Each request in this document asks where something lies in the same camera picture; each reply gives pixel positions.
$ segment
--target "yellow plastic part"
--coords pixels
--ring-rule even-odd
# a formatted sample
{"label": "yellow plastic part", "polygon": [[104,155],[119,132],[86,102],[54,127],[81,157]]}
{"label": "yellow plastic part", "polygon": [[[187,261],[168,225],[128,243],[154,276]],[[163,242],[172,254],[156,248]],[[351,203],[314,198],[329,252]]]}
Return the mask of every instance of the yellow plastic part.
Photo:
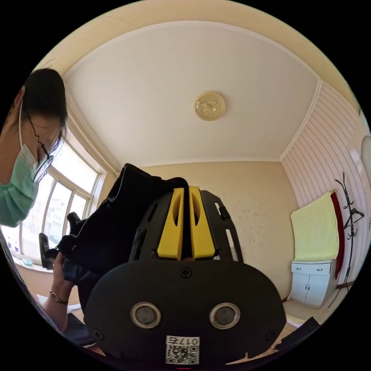
{"label": "yellow plastic part", "polygon": [[215,254],[213,238],[202,203],[199,187],[189,187],[189,211],[191,217],[191,242],[193,259],[212,258]]}
{"label": "yellow plastic part", "polygon": [[184,188],[175,188],[162,231],[160,244],[157,249],[157,254],[160,258],[181,259],[184,219],[183,210]]}

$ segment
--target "window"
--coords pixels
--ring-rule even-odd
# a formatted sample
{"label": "window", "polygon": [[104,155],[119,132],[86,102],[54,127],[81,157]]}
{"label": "window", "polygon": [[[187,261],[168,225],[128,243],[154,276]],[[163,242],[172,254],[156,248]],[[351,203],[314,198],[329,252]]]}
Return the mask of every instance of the window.
{"label": "window", "polygon": [[39,184],[39,192],[27,218],[17,227],[1,226],[12,255],[26,256],[41,264],[39,233],[49,238],[49,247],[58,245],[70,231],[66,219],[71,212],[88,217],[99,173],[68,145],[63,144],[53,165]]}

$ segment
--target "round ceiling lamp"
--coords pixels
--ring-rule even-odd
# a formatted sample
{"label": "round ceiling lamp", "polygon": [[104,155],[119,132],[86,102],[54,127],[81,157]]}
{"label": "round ceiling lamp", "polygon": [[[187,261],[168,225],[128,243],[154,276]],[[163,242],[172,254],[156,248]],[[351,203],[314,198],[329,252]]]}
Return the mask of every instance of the round ceiling lamp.
{"label": "round ceiling lamp", "polygon": [[200,119],[214,121],[223,116],[225,112],[225,101],[220,94],[207,92],[196,99],[194,109]]}

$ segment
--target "woman's hand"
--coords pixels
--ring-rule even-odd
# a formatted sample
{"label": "woman's hand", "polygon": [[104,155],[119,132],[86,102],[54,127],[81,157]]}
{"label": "woman's hand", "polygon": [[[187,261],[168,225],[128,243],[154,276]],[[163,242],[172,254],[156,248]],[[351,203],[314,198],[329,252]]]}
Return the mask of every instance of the woman's hand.
{"label": "woman's hand", "polygon": [[61,300],[68,301],[74,285],[72,282],[65,280],[63,272],[64,256],[61,253],[57,255],[53,265],[53,284],[51,286],[51,291],[57,294]]}

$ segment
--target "black hair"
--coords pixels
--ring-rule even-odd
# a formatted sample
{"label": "black hair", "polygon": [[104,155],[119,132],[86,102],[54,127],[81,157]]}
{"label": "black hair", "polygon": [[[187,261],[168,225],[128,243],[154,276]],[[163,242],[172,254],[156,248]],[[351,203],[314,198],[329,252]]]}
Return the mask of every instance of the black hair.
{"label": "black hair", "polygon": [[54,151],[65,139],[67,133],[66,92],[62,77],[51,68],[41,68],[30,74],[24,86],[26,90],[22,103],[22,119],[29,119],[29,115],[39,114],[56,117],[61,122]]}

